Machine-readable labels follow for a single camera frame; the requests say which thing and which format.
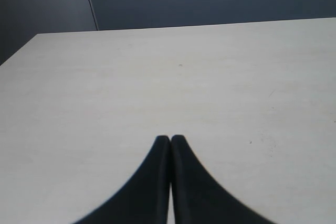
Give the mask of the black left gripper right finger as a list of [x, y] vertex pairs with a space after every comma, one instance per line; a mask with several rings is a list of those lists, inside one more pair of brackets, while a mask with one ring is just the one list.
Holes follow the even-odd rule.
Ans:
[[186, 138], [171, 138], [176, 223], [272, 223], [227, 192], [204, 168]]

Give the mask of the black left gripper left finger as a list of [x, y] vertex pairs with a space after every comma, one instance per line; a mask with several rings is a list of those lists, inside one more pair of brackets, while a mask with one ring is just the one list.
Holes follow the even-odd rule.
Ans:
[[169, 197], [170, 139], [161, 135], [132, 177], [77, 223], [167, 223]]

